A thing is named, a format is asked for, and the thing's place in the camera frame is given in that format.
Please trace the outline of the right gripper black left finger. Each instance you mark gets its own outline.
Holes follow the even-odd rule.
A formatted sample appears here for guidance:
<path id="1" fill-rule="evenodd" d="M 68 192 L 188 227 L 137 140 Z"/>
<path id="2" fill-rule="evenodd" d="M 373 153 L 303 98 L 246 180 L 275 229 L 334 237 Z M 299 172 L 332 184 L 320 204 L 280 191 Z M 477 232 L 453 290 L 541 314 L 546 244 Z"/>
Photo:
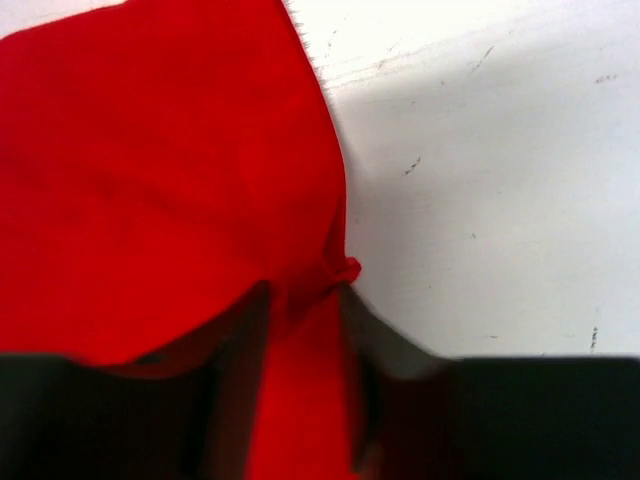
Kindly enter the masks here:
<path id="1" fill-rule="evenodd" d="M 127 364 L 1 357 L 5 479 L 241 479 L 263 372 L 270 291 Z"/>

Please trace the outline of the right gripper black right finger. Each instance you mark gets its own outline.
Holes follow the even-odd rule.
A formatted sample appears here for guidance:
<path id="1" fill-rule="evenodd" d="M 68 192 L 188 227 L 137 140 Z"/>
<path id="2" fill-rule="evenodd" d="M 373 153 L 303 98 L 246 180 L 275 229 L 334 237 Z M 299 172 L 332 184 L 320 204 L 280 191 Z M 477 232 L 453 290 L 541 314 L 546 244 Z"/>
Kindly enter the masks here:
<path id="1" fill-rule="evenodd" d="M 339 294 L 351 468 L 363 479 L 635 479 L 633 357 L 466 357 L 422 349 Z"/>

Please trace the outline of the red t-shirt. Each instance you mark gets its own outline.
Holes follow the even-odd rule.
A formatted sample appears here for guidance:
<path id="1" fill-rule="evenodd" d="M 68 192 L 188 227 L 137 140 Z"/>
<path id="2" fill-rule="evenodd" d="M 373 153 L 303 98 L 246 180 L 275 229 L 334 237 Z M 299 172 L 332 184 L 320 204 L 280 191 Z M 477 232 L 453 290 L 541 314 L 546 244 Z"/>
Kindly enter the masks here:
<path id="1" fill-rule="evenodd" d="M 272 290 L 252 479 L 351 477 L 346 180 L 280 1 L 128 1 L 1 42 L 1 345 L 123 363 Z"/>

